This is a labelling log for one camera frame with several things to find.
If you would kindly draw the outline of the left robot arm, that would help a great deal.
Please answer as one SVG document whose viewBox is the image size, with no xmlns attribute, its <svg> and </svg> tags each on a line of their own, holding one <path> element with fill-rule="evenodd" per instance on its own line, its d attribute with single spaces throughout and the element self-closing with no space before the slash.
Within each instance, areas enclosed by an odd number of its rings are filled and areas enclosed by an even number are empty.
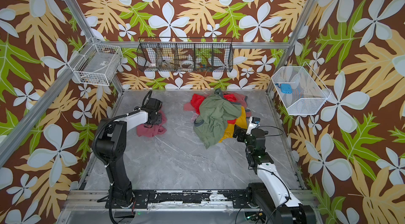
<svg viewBox="0 0 405 224">
<path fill-rule="evenodd" d="M 92 151 L 102 161 L 109 179 L 108 207 L 130 208 L 134 202 L 132 184 L 129 180 L 123 154 L 127 145 L 127 132 L 137 126 L 154 126 L 162 123 L 162 102 L 152 98 L 148 91 L 140 107 L 132 111 L 100 121 Z"/>
</svg>

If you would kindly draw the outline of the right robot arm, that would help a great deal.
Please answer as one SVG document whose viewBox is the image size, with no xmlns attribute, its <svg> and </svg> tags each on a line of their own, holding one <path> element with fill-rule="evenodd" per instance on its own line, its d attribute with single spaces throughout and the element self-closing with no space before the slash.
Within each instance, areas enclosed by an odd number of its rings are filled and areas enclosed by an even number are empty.
<svg viewBox="0 0 405 224">
<path fill-rule="evenodd" d="M 309 205 L 304 205 L 280 177 L 271 156 L 266 152 L 268 132 L 256 124 L 247 129 L 235 126 L 233 137 L 245 144 L 249 168 L 260 182 L 247 187 L 248 203 L 259 206 L 266 224 L 315 224 L 316 214 Z"/>
</svg>

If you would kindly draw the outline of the pink ribbed cloth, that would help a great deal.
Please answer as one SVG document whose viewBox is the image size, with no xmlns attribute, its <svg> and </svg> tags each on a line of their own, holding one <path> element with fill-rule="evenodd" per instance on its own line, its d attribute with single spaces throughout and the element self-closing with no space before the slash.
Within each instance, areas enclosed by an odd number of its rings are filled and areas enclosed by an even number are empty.
<svg viewBox="0 0 405 224">
<path fill-rule="evenodd" d="M 161 124 L 137 126 L 137 136 L 138 137 L 153 138 L 157 135 L 162 135 L 167 132 L 167 129 L 163 127 L 163 125 L 167 122 L 167 118 L 162 111 L 160 111 L 158 114 L 161 115 Z"/>
</svg>

